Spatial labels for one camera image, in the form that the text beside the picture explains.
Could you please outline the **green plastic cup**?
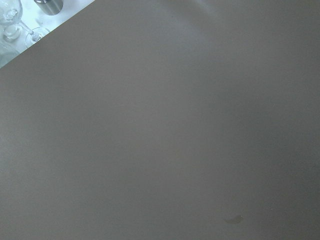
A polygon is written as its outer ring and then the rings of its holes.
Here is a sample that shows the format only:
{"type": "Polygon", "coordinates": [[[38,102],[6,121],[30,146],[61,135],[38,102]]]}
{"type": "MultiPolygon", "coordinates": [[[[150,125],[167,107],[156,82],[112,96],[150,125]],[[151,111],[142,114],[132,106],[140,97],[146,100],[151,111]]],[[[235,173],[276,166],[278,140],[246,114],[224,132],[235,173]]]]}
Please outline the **green plastic cup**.
{"type": "Polygon", "coordinates": [[[64,6],[63,0],[34,0],[35,4],[49,16],[59,14],[64,6]]]}

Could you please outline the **wine glass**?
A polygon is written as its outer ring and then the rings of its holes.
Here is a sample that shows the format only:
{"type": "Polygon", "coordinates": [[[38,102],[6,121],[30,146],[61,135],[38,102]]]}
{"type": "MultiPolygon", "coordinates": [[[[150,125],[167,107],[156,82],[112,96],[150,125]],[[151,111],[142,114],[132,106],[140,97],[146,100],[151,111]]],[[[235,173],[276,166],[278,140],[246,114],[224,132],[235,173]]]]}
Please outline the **wine glass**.
{"type": "Polygon", "coordinates": [[[23,6],[20,0],[0,0],[0,25],[9,27],[18,25],[26,30],[25,46],[31,47],[43,39],[50,31],[45,27],[29,28],[23,21],[23,6]]]}

